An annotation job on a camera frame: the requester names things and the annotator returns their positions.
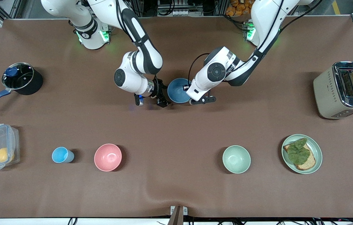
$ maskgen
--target toaster slot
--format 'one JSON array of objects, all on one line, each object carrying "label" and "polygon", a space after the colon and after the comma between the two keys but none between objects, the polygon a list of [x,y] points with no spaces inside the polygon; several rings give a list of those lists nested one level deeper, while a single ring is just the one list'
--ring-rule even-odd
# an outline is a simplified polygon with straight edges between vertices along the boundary
[{"label": "toaster slot", "polygon": [[351,68],[345,68],[345,69],[339,70],[341,81],[344,86],[344,93],[345,93],[345,96],[348,98],[353,98],[353,83],[350,77],[352,72],[353,72],[353,69]]}]

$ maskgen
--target green lettuce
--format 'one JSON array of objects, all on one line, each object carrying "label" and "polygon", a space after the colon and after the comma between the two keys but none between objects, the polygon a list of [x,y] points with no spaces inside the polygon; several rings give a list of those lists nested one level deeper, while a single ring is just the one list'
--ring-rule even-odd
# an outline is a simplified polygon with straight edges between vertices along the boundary
[{"label": "green lettuce", "polygon": [[306,142],[307,139],[302,138],[288,147],[288,158],[296,165],[303,165],[310,156],[310,151],[304,148]]}]

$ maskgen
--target sandwich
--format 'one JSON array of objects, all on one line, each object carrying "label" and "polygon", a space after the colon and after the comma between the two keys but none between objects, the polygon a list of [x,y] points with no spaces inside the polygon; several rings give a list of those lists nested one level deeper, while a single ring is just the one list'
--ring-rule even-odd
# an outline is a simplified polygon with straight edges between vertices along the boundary
[{"label": "sandwich", "polygon": [[289,160],[295,164],[298,170],[308,170],[315,165],[313,152],[311,152],[306,142],[307,139],[302,138],[292,144],[284,146],[285,151],[288,153]]}]

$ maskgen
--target brown table surface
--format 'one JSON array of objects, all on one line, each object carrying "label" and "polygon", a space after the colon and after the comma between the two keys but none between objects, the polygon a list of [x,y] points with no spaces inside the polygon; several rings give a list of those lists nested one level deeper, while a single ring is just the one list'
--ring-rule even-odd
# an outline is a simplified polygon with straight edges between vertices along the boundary
[{"label": "brown table surface", "polygon": [[[151,18],[142,23],[164,58],[158,77],[187,77],[199,54],[225,45],[245,60],[254,47],[224,18]],[[289,26],[242,87],[222,83],[213,104],[134,105],[114,71],[135,50],[116,30],[111,44],[88,50],[66,20],[6,20],[0,28],[1,75],[28,62],[44,76],[30,96],[0,99],[0,123],[19,129],[21,162],[0,171],[0,218],[145,217],[184,205],[198,217],[353,217],[353,117],[318,116],[312,81],[337,61],[353,61],[350,17],[304,17]],[[192,69],[194,75],[203,58]],[[323,152],[311,175],[281,157],[291,134]],[[102,172],[93,156],[118,145],[123,161]],[[222,165],[230,145],[251,155],[247,172]],[[52,151],[75,152],[56,164]]]}]

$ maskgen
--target lemon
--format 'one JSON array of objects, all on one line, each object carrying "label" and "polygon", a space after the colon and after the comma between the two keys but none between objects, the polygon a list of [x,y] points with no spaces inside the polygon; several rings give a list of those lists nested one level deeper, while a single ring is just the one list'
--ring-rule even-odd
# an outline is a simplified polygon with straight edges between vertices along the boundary
[{"label": "lemon", "polygon": [[[0,148],[0,162],[3,163],[8,159],[7,148]],[[14,159],[14,154],[11,156],[10,162]]]}]

